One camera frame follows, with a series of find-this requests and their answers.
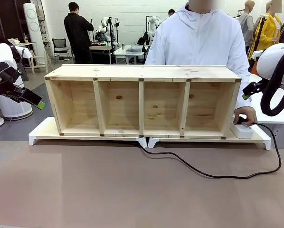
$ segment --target shelf compartment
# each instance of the shelf compartment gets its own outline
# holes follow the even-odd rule
[[[93,82],[46,81],[61,135],[100,136]]]
[[[94,82],[100,133],[139,137],[139,83]]]
[[[180,137],[179,109],[185,83],[144,82],[144,136]]]
[[[189,90],[185,138],[221,139],[230,126],[240,83],[192,82]]]

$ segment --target white hoodie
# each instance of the white hoodie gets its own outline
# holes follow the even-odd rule
[[[220,10],[198,14],[185,8],[157,29],[148,65],[226,65],[242,78],[235,109],[252,106],[242,98],[249,84],[246,45],[238,20]]]

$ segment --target wooden cubby shelf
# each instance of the wooden cubby shelf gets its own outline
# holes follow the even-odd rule
[[[241,79],[225,66],[62,65],[46,86],[60,135],[221,139]]]

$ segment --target zipper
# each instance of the zipper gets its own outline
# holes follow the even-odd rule
[[[196,50],[196,55],[195,56],[195,61],[194,61],[194,64],[198,65],[199,63],[197,63],[197,60],[199,59],[198,56],[199,56],[199,50],[200,50],[200,35],[199,35],[199,31],[200,31],[200,24],[201,24],[201,20],[203,18],[203,15],[200,14],[200,18],[199,18],[199,22],[198,22],[198,26],[197,26],[197,35],[196,35],[196,45],[195,45],[195,50]]]

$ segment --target person's hand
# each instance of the person's hand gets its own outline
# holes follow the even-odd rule
[[[247,126],[252,126],[253,123],[257,123],[256,112],[255,112],[255,109],[252,107],[248,107],[248,106],[241,107],[241,108],[236,109],[234,113],[235,113],[235,119],[234,119],[235,125],[238,123],[240,114],[246,115],[248,119],[248,122],[244,122],[242,124],[247,125]]]
[[[279,37],[273,37],[273,38],[272,38],[272,41],[274,41],[274,42],[279,41]]]

